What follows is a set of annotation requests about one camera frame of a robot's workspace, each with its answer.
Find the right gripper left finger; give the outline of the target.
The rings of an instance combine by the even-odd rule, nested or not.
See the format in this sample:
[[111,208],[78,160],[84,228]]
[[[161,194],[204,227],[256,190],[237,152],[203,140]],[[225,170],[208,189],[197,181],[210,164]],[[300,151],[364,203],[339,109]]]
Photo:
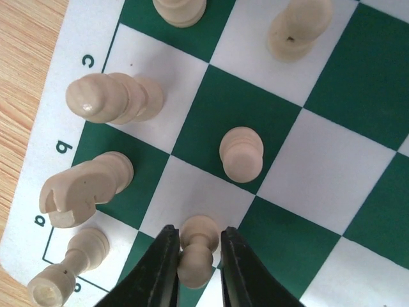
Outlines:
[[168,224],[163,227],[128,276],[96,305],[99,307],[178,306],[179,254],[179,230]]

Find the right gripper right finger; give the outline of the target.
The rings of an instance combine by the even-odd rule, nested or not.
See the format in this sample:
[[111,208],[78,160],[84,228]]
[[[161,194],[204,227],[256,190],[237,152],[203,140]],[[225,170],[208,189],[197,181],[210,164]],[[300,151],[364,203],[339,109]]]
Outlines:
[[221,281],[224,306],[302,306],[263,265],[239,231],[221,232]]

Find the green white chess board mat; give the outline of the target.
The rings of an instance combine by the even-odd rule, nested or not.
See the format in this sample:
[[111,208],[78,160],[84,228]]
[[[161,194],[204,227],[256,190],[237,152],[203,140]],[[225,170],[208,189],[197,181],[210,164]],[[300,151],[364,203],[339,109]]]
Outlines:
[[189,28],[151,1],[70,1],[9,218],[1,267],[26,285],[78,228],[39,209],[45,181],[106,152],[134,167],[85,227],[110,251],[67,306],[93,306],[161,231],[238,229],[306,306],[408,305],[408,2],[333,1],[296,61],[270,54],[287,1],[208,1]]

